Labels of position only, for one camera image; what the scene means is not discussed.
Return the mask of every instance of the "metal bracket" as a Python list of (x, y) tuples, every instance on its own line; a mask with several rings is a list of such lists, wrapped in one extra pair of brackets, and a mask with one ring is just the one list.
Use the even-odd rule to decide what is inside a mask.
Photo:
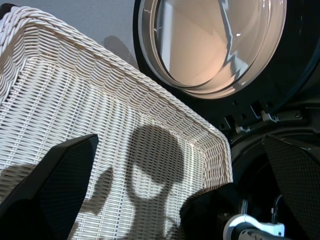
[(292, 111), (284, 111), (279, 112), (277, 114), (270, 114), (262, 111), (261, 113), (262, 121), (254, 123), (249, 126), (238, 126), (235, 124), (235, 131), (237, 134), (240, 133), (250, 133), (257, 129), (267, 126), (270, 123), (278, 123), (278, 122), (286, 122), (286, 121), (299, 121), (303, 119), (302, 112), (299, 110), (292, 110)]

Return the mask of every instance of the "white plastic part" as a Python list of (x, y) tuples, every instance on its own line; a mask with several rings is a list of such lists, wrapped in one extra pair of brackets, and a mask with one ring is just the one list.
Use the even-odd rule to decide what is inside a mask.
[(99, 145), (70, 239), (178, 239), (186, 199), (232, 182), (215, 127), (63, 21), (13, 7), (0, 21), (0, 200), (52, 146), (91, 133)]
[(230, 240), (231, 234), (236, 226), (249, 223), (257, 229), (277, 237), (285, 236), (285, 225), (282, 223), (261, 223), (254, 217), (247, 214), (238, 214), (229, 219), (223, 230), (223, 240)]

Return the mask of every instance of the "wicker basket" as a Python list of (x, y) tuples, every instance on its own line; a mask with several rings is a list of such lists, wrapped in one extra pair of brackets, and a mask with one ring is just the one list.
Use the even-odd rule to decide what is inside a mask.
[(154, 81), (52, 15), (0, 21), (0, 201), (44, 154), (96, 133), (70, 239), (179, 239), (186, 199), (232, 181), (226, 138)]

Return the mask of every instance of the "gray wall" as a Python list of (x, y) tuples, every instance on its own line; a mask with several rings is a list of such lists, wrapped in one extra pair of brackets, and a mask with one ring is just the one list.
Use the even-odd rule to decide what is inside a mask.
[(132, 21), (135, 0), (0, 0), (48, 12), (137, 68)]

